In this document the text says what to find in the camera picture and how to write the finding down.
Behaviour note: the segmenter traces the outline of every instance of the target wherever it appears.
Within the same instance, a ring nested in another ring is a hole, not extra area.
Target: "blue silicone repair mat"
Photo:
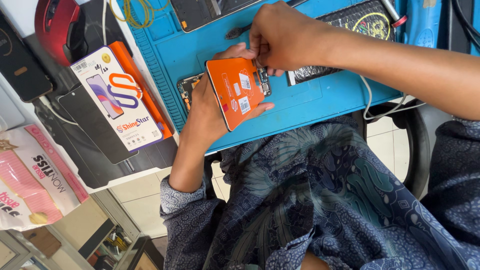
[[[250,24],[263,3],[275,1],[261,1],[187,34],[182,31],[170,5],[163,11],[156,12],[150,27],[131,27],[137,46],[177,131],[182,130],[187,120],[187,113],[176,87],[177,82],[204,72],[204,62],[211,59],[216,52],[242,41],[248,43],[248,32],[234,40],[225,40],[225,33],[233,27]],[[167,0],[150,2],[153,8],[158,9],[164,6]],[[310,0],[297,9],[310,17],[318,17],[354,3],[357,1]],[[122,0],[118,0],[118,4],[123,7]],[[131,5],[135,12],[134,17],[142,22],[144,12],[140,3],[133,0]],[[362,48],[354,49],[362,53]],[[270,77],[270,83],[272,95],[265,98],[265,101],[274,102],[275,108],[223,136],[210,147],[209,152],[360,110],[365,108],[368,102],[368,92],[362,80],[348,71],[290,87],[285,75]],[[387,86],[370,80],[369,83],[373,91],[372,105],[401,96],[400,92]]]

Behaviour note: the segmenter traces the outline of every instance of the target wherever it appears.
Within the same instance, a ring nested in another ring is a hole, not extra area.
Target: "red computer mouse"
[[[35,33],[43,48],[63,66],[84,57],[85,15],[75,0],[39,0],[35,12]]]

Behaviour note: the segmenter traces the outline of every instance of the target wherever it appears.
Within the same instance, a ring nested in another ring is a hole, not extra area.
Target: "white cable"
[[[64,120],[65,122],[67,122],[67,123],[69,123],[69,124],[78,125],[77,123],[72,122],[72,121],[70,121],[70,120],[67,120],[67,119],[63,118],[61,115],[59,115],[59,114],[57,113],[57,111],[55,111],[55,109],[53,109],[52,104],[50,103],[50,101],[48,100],[47,97],[41,96],[41,97],[40,97],[40,100],[42,101],[43,105],[45,105],[48,109],[50,109],[50,111],[51,111],[53,114],[55,114],[58,118]]]
[[[368,112],[368,109],[370,108],[370,105],[372,103],[372,89],[370,88],[370,85],[368,84],[367,80],[365,80],[365,77],[363,77],[362,75],[360,75],[360,78],[362,79],[363,83],[365,84],[365,86],[367,87],[367,90],[368,90],[368,103],[367,103],[367,107],[365,108],[365,111],[363,112],[363,118],[365,120],[371,120],[371,119],[375,119],[375,118],[380,118],[380,117],[384,117],[390,113],[393,113],[393,112],[397,112],[397,111],[403,111],[403,110],[408,110],[408,109],[413,109],[413,108],[416,108],[416,107],[420,107],[421,105],[424,105],[424,103],[422,104],[418,104],[418,105],[415,105],[415,106],[411,106],[411,107],[407,107],[407,108],[402,108],[402,109],[398,109],[398,107],[400,107],[403,102],[405,101],[405,98],[407,97],[407,95],[405,95],[405,93],[402,93],[403,94],[403,98],[402,100],[400,101],[400,103],[398,103],[398,105],[396,105],[393,109],[389,110],[388,112],[386,113],[382,113],[380,115],[371,115],[369,112]]]
[[[107,45],[107,31],[105,29],[105,17],[107,15],[107,1],[103,0],[103,13],[102,13],[102,32],[103,32],[103,45]]]

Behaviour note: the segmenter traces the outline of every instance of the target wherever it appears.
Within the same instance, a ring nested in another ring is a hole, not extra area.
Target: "orange box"
[[[208,60],[205,70],[212,83],[228,131],[233,131],[264,99],[258,70],[252,60]]]
[[[113,53],[117,57],[121,67],[125,71],[125,73],[131,75],[133,79],[138,83],[140,89],[143,91],[142,101],[145,104],[145,107],[148,109],[150,114],[152,115],[153,119],[156,123],[162,123],[163,127],[163,136],[164,139],[168,137],[172,137],[172,130],[173,128],[170,126],[170,123],[166,120],[166,116],[162,111],[159,103],[157,102],[155,96],[153,95],[152,91],[148,87],[145,79],[143,78],[142,74],[137,68],[137,65],[133,61],[132,57],[128,53],[127,48],[121,41],[115,41],[109,45],[110,49],[112,49]]]

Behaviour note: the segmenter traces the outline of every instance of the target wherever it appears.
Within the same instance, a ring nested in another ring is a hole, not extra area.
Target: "shirt sleeve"
[[[165,269],[201,269],[225,201],[205,197],[205,183],[193,193],[173,189],[169,176],[160,183],[160,217],[167,227]]]
[[[438,127],[422,204],[458,241],[480,246],[480,122]]]

